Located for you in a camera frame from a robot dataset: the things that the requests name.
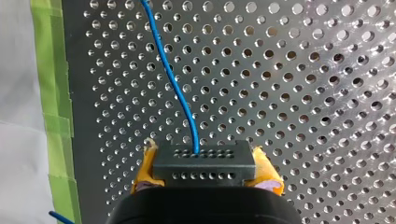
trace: yellow plastic part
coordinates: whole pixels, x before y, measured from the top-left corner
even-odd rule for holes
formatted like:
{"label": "yellow plastic part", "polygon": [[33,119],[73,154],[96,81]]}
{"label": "yellow plastic part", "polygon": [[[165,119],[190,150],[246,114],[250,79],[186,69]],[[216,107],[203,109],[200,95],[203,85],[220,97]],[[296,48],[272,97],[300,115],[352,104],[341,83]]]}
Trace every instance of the yellow plastic part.
{"label": "yellow plastic part", "polygon": [[155,144],[154,140],[148,140],[150,141],[150,147],[145,147],[143,164],[137,173],[131,193],[135,193],[136,184],[142,181],[148,181],[154,185],[165,186],[165,182],[163,182],[163,180],[156,180],[152,178],[152,163],[154,161],[158,146]]}
{"label": "yellow plastic part", "polygon": [[256,179],[246,181],[245,186],[254,187],[263,181],[276,181],[281,185],[281,187],[273,188],[273,193],[280,196],[283,193],[285,184],[275,170],[274,166],[268,160],[265,153],[262,151],[262,147],[255,147],[253,149],[253,158],[256,163]]}

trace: blue wire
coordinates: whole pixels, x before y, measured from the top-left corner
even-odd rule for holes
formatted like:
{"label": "blue wire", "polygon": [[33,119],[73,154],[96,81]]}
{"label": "blue wire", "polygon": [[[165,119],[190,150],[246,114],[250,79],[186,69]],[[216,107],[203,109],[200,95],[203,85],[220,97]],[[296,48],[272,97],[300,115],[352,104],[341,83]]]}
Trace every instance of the blue wire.
{"label": "blue wire", "polygon": [[189,121],[190,129],[191,129],[191,136],[192,136],[193,151],[195,154],[198,154],[199,150],[200,150],[198,130],[195,125],[195,121],[192,117],[192,113],[189,109],[189,106],[187,105],[187,102],[183,96],[183,93],[180,90],[180,87],[177,85],[175,76],[172,72],[169,62],[166,59],[165,52],[163,51],[163,44],[161,43],[161,40],[160,40],[160,34],[158,33],[157,27],[155,25],[154,16],[152,15],[151,9],[149,8],[149,2],[148,2],[148,0],[141,0],[141,3],[143,5],[144,9],[146,10],[146,13],[148,14],[149,26],[151,28],[151,32],[154,37],[154,41],[157,46],[158,52],[160,53],[161,61],[163,62],[163,67],[165,67],[166,75],[168,75],[169,80],[171,81],[171,84],[172,84],[173,88],[175,89],[177,98],[180,101],[181,106],[183,107],[184,113],[186,114],[187,120]]}
{"label": "blue wire", "polygon": [[54,211],[49,211],[49,215],[52,217],[55,217],[58,221],[64,223],[64,224],[74,224],[74,222],[70,221],[66,217],[63,217],[61,214],[58,214]]}

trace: metal surface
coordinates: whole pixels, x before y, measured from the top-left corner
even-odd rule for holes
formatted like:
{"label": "metal surface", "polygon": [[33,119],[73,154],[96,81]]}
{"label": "metal surface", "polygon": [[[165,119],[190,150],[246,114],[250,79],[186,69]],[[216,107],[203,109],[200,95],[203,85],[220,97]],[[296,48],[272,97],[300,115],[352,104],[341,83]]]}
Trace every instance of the metal surface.
{"label": "metal surface", "polygon": [[153,163],[155,179],[168,187],[243,186],[254,179],[256,165],[247,141],[229,146],[204,146],[199,154],[190,145],[160,144]]}
{"label": "metal surface", "polygon": [[[201,143],[263,145],[304,223],[392,223],[394,1],[156,1]],[[84,223],[130,190],[146,137],[190,144],[137,1],[64,1]]]}

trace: hole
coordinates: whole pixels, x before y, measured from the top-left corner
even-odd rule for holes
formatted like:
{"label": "hole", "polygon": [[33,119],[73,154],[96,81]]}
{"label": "hole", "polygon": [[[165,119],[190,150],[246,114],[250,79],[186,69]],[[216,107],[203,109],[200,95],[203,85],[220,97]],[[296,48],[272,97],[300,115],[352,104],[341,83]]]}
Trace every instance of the hole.
{"label": "hole", "polygon": [[371,108],[374,111],[380,110],[382,108],[382,104],[378,101],[375,101],[372,103]]}
{"label": "hole", "polygon": [[340,83],[340,78],[339,78],[339,77],[336,77],[336,76],[330,77],[330,78],[329,78],[329,83],[330,83],[330,85],[332,85],[332,86],[338,85],[338,83]]}
{"label": "hole", "polygon": [[354,11],[354,8],[353,8],[353,6],[350,6],[350,5],[343,6],[343,8],[341,9],[341,13],[345,17],[352,15],[353,11]]}
{"label": "hole", "polygon": [[305,26],[311,25],[312,22],[313,22],[313,20],[311,18],[309,18],[309,17],[304,19],[304,25]]}
{"label": "hole", "polygon": [[354,123],[351,119],[347,119],[346,121],[344,121],[343,126],[346,129],[349,129],[351,127],[353,127]]}
{"label": "hole", "polygon": [[291,28],[289,30],[289,36],[290,36],[290,38],[293,38],[293,39],[299,37],[300,36],[300,29]]}
{"label": "hole", "polygon": [[303,104],[308,105],[312,103],[312,97],[310,95],[305,95],[302,100]]}
{"label": "hole", "polygon": [[317,81],[317,77],[315,77],[315,76],[312,75],[312,74],[306,76],[306,78],[305,78],[305,82],[308,83],[308,84],[315,83],[316,81]]}
{"label": "hole", "polygon": [[240,108],[240,109],[238,110],[238,116],[239,116],[239,117],[244,117],[247,113],[248,113],[248,112],[247,112],[246,109],[244,109],[244,108]]}
{"label": "hole", "polygon": [[209,94],[210,93],[210,88],[207,86],[203,86],[201,88],[201,94]]}
{"label": "hole", "polygon": [[392,57],[386,57],[382,60],[382,65],[385,67],[391,67],[395,63],[395,60]]}
{"label": "hole", "polygon": [[335,104],[335,100],[334,100],[334,98],[332,98],[332,97],[327,97],[327,98],[324,100],[324,104],[325,104],[326,106],[334,105],[334,104]]}
{"label": "hole", "polygon": [[303,90],[303,87],[300,86],[300,85],[297,85],[297,86],[295,86],[295,87],[293,88],[293,90],[294,90],[295,92],[300,92],[300,91]]}
{"label": "hole", "polygon": [[319,136],[318,139],[317,139],[317,142],[320,145],[326,144],[327,143],[327,138],[325,136]]}
{"label": "hole", "polygon": [[254,68],[260,68],[262,66],[262,64],[260,62],[254,62],[252,65]]}
{"label": "hole", "polygon": [[314,32],[312,33],[312,36],[313,36],[315,39],[321,39],[321,38],[323,38],[323,36],[324,36],[324,32],[323,32],[323,30],[321,30],[321,29],[316,29],[316,30],[314,30]]}
{"label": "hole", "polygon": [[242,54],[245,58],[251,57],[253,55],[253,51],[251,49],[244,49]]}
{"label": "hole", "polygon": [[235,17],[235,22],[236,22],[236,23],[242,23],[242,21],[244,21],[244,17],[243,17],[243,16],[237,15],[237,16]]}
{"label": "hole", "polygon": [[236,177],[235,173],[227,174],[227,178],[229,178],[229,179],[235,179],[235,177]]}
{"label": "hole", "polygon": [[365,65],[369,62],[369,58],[366,55],[362,55],[358,57],[358,64]]}
{"label": "hole", "polygon": [[217,14],[217,15],[213,18],[213,21],[215,21],[215,22],[221,22],[221,19],[222,19],[222,17],[221,17],[219,14]]}
{"label": "hole", "polygon": [[208,46],[205,46],[203,49],[202,49],[202,54],[204,54],[204,55],[209,55],[209,54],[211,54],[212,53],[212,49],[210,48],[210,47],[208,47]]}
{"label": "hole", "polygon": [[174,15],[174,20],[175,20],[175,21],[180,21],[180,20],[181,20],[180,14],[176,13],[176,14]]}
{"label": "hole", "polygon": [[286,47],[286,41],[285,41],[285,40],[279,40],[279,41],[276,43],[276,45],[277,45],[277,47],[278,47],[279,49],[283,49],[283,48]]}
{"label": "hole", "polygon": [[346,40],[348,37],[349,37],[349,32],[346,30],[342,30],[337,34],[338,40]]}
{"label": "hole", "polygon": [[268,10],[270,11],[271,14],[276,14],[280,10],[280,6],[278,3],[274,2],[270,4]]}
{"label": "hole", "polygon": [[303,12],[304,7],[300,3],[297,3],[291,10],[293,11],[294,15],[299,15]]}
{"label": "hole", "polygon": [[376,86],[380,90],[384,90],[388,86],[388,82],[385,79],[381,79],[376,83]]}
{"label": "hole", "polygon": [[328,126],[332,123],[332,120],[329,117],[324,117],[321,119],[320,124],[323,126]]}
{"label": "hole", "polygon": [[257,10],[257,5],[254,2],[247,3],[246,6],[247,13],[253,13]]}
{"label": "hole", "polygon": [[276,35],[277,35],[277,29],[276,29],[275,27],[269,27],[269,28],[267,29],[267,35],[268,35],[269,37],[276,36]]}
{"label": "hole", "polygon": [[360,87],[360,86],[363,85],[363,83],[364,83],[364,82],[363,82],[363,79],[361,79],[361,78],[359,78],[359,77],[353,79],[353,81],[352,81],[352,85],[353,85],[354,87]]}
{"label": "hole", "polygon": [[320,55],[317,52],[313,52],[309,55],[309,60],[313,62],[317,62],[320,59]]}
{"label": "hole", "polygon": [[283,80],[285,82],[293,81],[293,74],[292,73],[286,73],[285,75],[283,75]]}
{"label": "hole", "polygon": [[357,100],[355,100],[355,99],[352,99],[352,100],[348,101],[348,102],[346,103],[346,105],[347,105],[349,108],[355,108],[356,106],[359,105],[359,102],[358,102]]}
{"label": "hole", "polygon": [[361,39],[363,39],[364,42],[369,42],[372,41],[375,37],[374,32],[371,31],[366,31],[364,34],[361,36]]}
{"label": "hole", "polygon": [[247,90],[241,90],[239,92],[239,97],[241,98],[247,98],[248,97],[248,91]]}
{"label": "hole", "polygon": [[277,115],[277,119],[279,119],[280,121],[285,121],[288,119],[288,116],[285,113],[279,113]]}
{"label": "hole", "polygon": [[215,173],[210,173],[209,174],[209,179],[216,179],[216,174]]}
{"label": "hole", "polygon": [[319,16],[323,16],[324,14],[326,14],[329,11],[329,9],[327,8],[327,6],[320,4],[317,7],[317,13]]}
{"label": "hole", "polygon": [[265,111],[261,110],[257,113],[257,118],[259,119],[265,119],[265,117],[267,116],[267,113],[265,113]]}
{"label": "hole", "polygon": [[213,10],[213,3],[210,1],[204,2],[204,11],[209,12],[211,10]]}
{"label": "hole", "polygon": [[245,35],[247,35],[247,36],[254,35],[254,27],[253,26],[247,26],[245,28]]}
{"label": "hole", "polygon": [[396,33],[390,34],[390,35],[388,36],[388,41],[389,41],[390,43],[395,42],[395,41],[396,41]]}
{"label": "hole", "polygon": [[228,57],[228,56],[230,56],[230,55],[231,55],[231,49],[229,49],[229,48],[224,48],[224,49],[222,50],[222,55],[223,55],[223,57]]}
{"label": "hole", "polygon": [[191,52],[192,52],[192,48],[190,46],[186,45],[183,47],[184,54],[191,54]]}
{"label": "hole", "polygon": [[300,123],[307,123],[309,121],[309,117],[307,115],[301,115],[299,117]]}
{"label": "hole", "polygon": [[173,4],[171,1],[164,1],[163,2],[163,10],[170,11],[173,8]]}
{"label": "hole", "polygon": [[296,59],[296,57],[297,57],[297,54],[296,54],[296,52],[294,52],[294,51],[289,51],[289,52],[286,54],[286,58],[287,58],[289,61]]}
{"label": "hole", "polygon": [[235,5],[233,4],[233,2],[227,2],[224,5],[224,11],[225,12],[233,12],[234,9],[235,9]]}
{"label": "hole", "polygon": [[258,24],[264,24],[265,21],[266,21],[266,19],[265,19],[264,16],[259,16],[259,17],[257,18],[257,23],[258,23]]}
{"label": "hole", "polygon": [[273,57],[274,57],[274,52],[271,51],[270,49],[268,49],[268,50],[266,50],[266,51],[264,52],[264,58],[265,58],[266,60],[272,59]]}
{"label": "hole", "polygon": [[171,53],[173,51],[173,47],[170,44],[165,45],[163,49],[166,53]]}
{"label": "hole", "polygon": [[183,25],[183,33],[184,34],[191,34],[192,32],[192,26],[188,23]]}
{"label": "hole", "polygon": [[185,1],[183,3],[183,10],[185,11],[191,11],[192,10],[192,2],[190,1]]}
{"label": "hole", "polygon": [[210,72],[211,72],[211,71],[210,71],[210,68],[209,68],[209,67],[203,67],[202,70],[201,70],[201,73],[202,73],[203,76],[209,75]]}
{"label": "hole", "polygon": [[263,129],[256,130],[256,135],[257,136],[263,136],[264,135],[264,130]]}
{"label": "hole", "polygon": [[236,132],[237,132],[238,134],[242,134],[242,133],[245,132],[245,128],[242,127],[242,126],[239,126],[239,127],[236,128]]}
{"label": "hole", "polygon": [[247,78],[250,77],[250,71],[245,69],[241,72],[241,78]]}
{"label": "hole", "polygon": [[223,33],[225,35],[231,35],[233,33],[233,27],[231,25],[224,26]]}
{"label": "hole", "polygon": [[264,44],[264,41],[261,39],[257,39],[254,44],[256,45],[256,47],[262,47],[262,45]]}
{"label": "hole", "polygon": [[211,25],[204,25],[204,27],[202,28],[202,33],[204,33],[204,35],[210,35],[213,32],[213,28]]}
{"label": "hole", "polygon": [[228,75],[230,75],[230,74],[231,74],[231,72],[230,72],[230,70],[227,69],[227,68],[223,68],[223,69],[221,70],[221,76],[222,76],[222,77],[226,77],[226,76],[228,76]]}
{"label": "hole", "polygon": [[287,102],[287,101],[290,100],[290,95],[289,95],[288,93],[283,93],[283,94],[280,96],[280,100],[281,100],[282,102]]}
{"label": "hole", "polygon": [[381,7],[371,6],[367,9],[369,17],[376,17],[381,12]]}
{"label": "hole", "polygon": [[260,99],[261,100],[266,100],[268,98],[268,92],[262,91],[260,92]]}

